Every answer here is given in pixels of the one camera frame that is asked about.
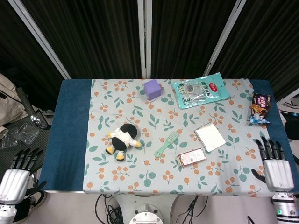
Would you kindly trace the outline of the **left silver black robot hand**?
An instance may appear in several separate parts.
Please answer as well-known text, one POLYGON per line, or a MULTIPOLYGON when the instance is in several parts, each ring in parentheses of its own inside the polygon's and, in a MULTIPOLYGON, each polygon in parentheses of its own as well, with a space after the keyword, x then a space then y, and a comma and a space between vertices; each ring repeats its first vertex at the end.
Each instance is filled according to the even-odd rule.
POLYGON ((43 154, 43 150, 36 148, 19 151, 12 163, 4 173, 0 184, 0 203, 4 205, 17 205, 25 196, 30 196, 46 185, 46 181, 35 187, 28 188, 29 179, 33 174, 32 167, 43 154))

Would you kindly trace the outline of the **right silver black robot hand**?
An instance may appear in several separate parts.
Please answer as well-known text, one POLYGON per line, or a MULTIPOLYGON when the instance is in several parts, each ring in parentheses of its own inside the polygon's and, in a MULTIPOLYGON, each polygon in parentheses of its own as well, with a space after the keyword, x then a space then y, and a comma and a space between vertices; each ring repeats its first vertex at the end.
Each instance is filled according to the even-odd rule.
POLYGON ((255 143, 261 155, 263 174, 252 169, 253 176, 273 192, 290 192, 294 188, 292 170, 281 144, 265 137, 262 140, 255 139, 255 143))

